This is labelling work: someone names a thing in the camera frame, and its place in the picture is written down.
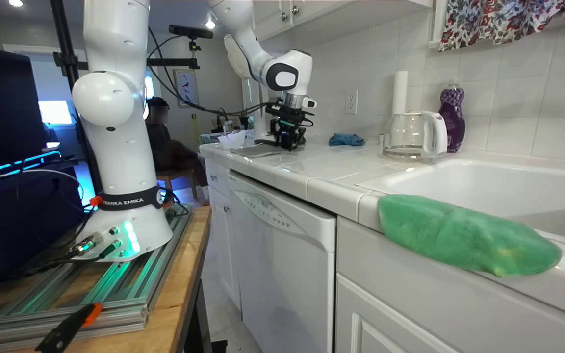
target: computer monitor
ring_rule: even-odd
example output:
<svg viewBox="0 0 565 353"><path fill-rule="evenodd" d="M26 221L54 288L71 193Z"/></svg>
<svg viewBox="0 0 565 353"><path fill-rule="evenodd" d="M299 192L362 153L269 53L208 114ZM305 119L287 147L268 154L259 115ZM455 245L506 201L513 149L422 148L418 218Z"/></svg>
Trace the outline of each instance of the computer monitor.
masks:
<svg viewBox="0 0 565 353"><path fill-rule="evenodd" d="M0 50L0 166L41 154L45 140L30 60Z"/></svg>

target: ceiling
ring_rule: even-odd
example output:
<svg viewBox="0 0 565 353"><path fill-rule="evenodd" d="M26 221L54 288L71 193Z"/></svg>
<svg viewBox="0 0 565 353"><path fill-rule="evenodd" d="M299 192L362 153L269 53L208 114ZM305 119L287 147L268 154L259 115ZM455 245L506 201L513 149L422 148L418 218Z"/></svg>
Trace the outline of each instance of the ceiling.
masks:
<svg viewBox="0 0 565 353"><path fill-rule="evenodd" d="M0 16L25 20L53 21L49 0L22 0L22 7L13 7L0 0ZM63 0L70 25L83 23L83 0ZM151 0L150 27L166 31L169 25L204 27L208 21L208 5L204 0ZM224 33L216 27L213 31Z"/></svg>

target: kitchen sink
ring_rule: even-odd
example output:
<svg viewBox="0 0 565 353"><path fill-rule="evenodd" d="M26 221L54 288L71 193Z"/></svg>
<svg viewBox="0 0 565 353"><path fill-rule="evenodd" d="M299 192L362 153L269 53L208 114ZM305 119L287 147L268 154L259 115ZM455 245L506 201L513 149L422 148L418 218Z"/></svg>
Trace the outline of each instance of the kitchen sink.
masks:
<svg viewBox="0 0 565 353"><path fill-rule="evenodd" d="M358 185L386 194L426 196L565 237L565 162L455 156Z"/></svg>

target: wall outlet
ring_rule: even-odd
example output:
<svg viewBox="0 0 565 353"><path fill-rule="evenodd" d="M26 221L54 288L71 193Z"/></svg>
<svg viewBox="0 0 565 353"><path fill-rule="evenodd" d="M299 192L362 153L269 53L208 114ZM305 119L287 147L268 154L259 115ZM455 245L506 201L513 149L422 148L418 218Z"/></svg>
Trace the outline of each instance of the wall outlet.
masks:
<svg viewBox="0 0 565 353"><path fill-rule="evenodd" d="M357 102L359 102L359 90L346 91L346 114L357 113Z"/></svg>

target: dishwasher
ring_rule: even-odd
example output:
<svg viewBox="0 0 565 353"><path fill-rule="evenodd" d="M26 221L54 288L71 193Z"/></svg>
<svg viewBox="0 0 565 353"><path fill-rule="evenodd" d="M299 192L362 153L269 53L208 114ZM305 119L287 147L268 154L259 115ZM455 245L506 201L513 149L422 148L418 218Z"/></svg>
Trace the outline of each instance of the dishwasher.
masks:
<svg viewBox="0 0 565 353"><path fill-rule="evenodd" d="M336 217L229 173L245 326L263 353L332 353Z"/></svg>

